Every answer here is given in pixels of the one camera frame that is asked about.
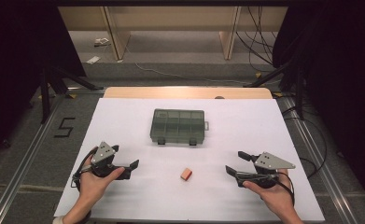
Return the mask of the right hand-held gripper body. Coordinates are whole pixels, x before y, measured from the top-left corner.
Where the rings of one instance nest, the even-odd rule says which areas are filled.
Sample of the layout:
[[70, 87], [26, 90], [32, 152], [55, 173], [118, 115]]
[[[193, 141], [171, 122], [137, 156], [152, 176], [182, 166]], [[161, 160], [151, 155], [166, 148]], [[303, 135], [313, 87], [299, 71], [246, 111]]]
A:
[[247, 172], [238, 172], [242, 175], [245, 181], [250, 181], [257, 184], [263, 189], [273, 187], [278, 181], [277, 171], [279, 169], [295, 169], [296, 166], [285, 161], [271, 153], [263, 152], [257, 156], [257, 160], [253, 162], [256, 170], [255, 174]]

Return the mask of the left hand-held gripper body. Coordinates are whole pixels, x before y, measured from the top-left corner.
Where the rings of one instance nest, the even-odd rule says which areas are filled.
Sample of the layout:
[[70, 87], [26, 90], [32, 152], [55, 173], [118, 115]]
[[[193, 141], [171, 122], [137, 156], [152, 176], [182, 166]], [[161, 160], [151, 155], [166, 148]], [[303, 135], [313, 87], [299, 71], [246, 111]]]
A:
[[91, 171], [98, 177], [110, 175], [117, 166], [113, 164], [115, 154], [114, 150], [108, 143], [103, 141], [91, 158]]

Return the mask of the grey transparent compartment box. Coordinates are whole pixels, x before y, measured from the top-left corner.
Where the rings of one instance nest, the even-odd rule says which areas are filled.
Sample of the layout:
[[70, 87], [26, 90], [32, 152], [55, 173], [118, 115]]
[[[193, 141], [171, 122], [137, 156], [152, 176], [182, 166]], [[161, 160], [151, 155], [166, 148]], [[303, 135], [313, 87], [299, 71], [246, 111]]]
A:
[[177, 143], [197, 146], [204, 142], [205, 129], [203, 110], [156, 108], [149, 136], [158, 145]]

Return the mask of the person's right hand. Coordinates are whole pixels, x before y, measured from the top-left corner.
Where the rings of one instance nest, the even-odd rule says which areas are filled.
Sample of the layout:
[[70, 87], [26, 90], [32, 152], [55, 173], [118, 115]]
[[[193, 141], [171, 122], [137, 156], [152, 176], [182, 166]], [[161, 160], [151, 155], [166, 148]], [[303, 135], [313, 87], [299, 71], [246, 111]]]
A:
[[286, 217], [294, 210], [290, 194], [280, 185], [263, 189], [253, 182], [245, 181], [243, 186], [257, 193], [265, 202], [266, 206], [279, 218]]

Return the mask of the person's left hand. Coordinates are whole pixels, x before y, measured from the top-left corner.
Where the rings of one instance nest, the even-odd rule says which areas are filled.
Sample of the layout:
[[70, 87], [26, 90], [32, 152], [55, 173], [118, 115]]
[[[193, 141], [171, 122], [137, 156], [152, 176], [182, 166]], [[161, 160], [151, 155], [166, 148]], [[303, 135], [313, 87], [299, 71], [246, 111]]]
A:
[[94, 205], [104, 195], [109, 184], [117, 179], [125, 169], [117, 168], [106, 177], [98, 177], [92, 172], [82, 173], [80, 176], [80, 192], [78, 201], [80, 203]]

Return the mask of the white table sheet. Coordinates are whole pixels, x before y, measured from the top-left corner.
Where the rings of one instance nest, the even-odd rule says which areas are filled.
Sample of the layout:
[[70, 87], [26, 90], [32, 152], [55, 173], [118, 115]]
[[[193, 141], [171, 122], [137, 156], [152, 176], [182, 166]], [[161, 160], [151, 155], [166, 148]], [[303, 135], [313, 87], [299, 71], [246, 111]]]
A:
[[[209, 128], [204, 142], [160, 146], [149, 137], [156, 108], [204, 111]], [[293, 163], [295, 208], [310, 223], [324, 216], [302, 169], [287, 126], [274, 99], [118, 99], [102, 98], [78, 153], [80, 158], [101, 142], [119, 145], [114, 162], [139, 166], [128, 180], [113, 182], [92, 208], [94, 220], [179, 223], [264, 223], [277, 217], [254, 192], [239, 187], [228, 165], [251, 172], [239, 151], [269, 152]], [[180, 175], [190, 168], [184, 181]]]

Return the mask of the black metal stand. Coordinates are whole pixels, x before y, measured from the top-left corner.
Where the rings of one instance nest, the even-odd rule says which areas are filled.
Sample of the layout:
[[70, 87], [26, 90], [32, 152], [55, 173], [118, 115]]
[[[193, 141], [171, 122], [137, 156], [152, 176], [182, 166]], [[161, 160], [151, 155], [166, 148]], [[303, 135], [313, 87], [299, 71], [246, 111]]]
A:
[[91, 91], [99, 91], [103, 89], [103, 87], [95, 86], [81, 77], [75, 76], [60, 67], [50, 66], [44, 68], [41, 73], [40, 81], [40, 90], [42, 96], [42, 123], [44, 123], [50, 115], [49, 87], [52, 87], [56, 94], [66, 94], [68, 92], [68, 88], [63, 81], [65, 78], [68, 78]]
[[267, 81], [283, 74], [279, 88], [281, 91], [288, 91], [295, 86], [295, 110], [300, 119], [304, 119], [302, 113], [302, 97], [303, 97], [303, 76], [302, 68], [294, 61], [289, 60], [287, 63], [276, 68], [273, 72], [254, 81], [252, 84], [244, 85], [244, 88], [258, 88]]

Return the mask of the black curtain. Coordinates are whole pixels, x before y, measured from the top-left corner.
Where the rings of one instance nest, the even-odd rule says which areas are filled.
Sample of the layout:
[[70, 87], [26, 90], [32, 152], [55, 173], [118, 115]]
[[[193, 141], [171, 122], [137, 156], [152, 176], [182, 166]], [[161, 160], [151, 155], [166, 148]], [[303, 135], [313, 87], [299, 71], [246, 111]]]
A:
[[288, 0], [274, 65], [306, 37], [307, 93], [365, 190], [365, 0]]
[[36, 0], [0, 0], [0, 146], [48, 65], [85, 75], [59, 8]]

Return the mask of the light wooden desk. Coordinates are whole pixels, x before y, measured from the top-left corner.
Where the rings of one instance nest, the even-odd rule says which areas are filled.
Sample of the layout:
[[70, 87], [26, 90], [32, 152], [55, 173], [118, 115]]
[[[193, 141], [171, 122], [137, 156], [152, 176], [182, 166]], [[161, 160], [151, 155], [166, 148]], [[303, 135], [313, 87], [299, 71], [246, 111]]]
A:
[[60, 7], [69, 31], [106, 31], [114, 57], [123, 58], [132, 31], [217, 32], [224, 58], [232, 57], [236, 34], [277, 32], [285, 7]]

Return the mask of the aluminium floor rail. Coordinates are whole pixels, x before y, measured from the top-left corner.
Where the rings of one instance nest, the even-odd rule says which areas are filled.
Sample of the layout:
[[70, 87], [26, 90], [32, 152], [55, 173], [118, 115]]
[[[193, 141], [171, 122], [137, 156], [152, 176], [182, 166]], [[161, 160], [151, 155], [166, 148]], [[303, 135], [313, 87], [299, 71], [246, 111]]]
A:
[[294, 127], [298, 130], [300, 138], [305, 144], [306, 151], [311, 157], [311, 159], [306, 159], [306, 161], [315, 168], [308, 175], [308, 179], [312, 179], [315, 175], [320, 176], [321, 182], [327, 190], [327, 195], [332, 200], [332, 204], [343, 224], [358, 224], [351, 204], [343, 194], [341, 186], [337, 183], [335, 175], [328, 166], [328, 145], [323, 133], [312, 121], [299, 118], [295, 110], [295, 103], [291, 97], [287, 97], [284, 100], [284, 104], [287, 107], [286, 112], [284, 112], [284, 119], [293, 121]]
[[51, 95], [42, 119], [34, 96], [0, 148], [0, 224], [51, 224], [80, 151], [100, 91]]

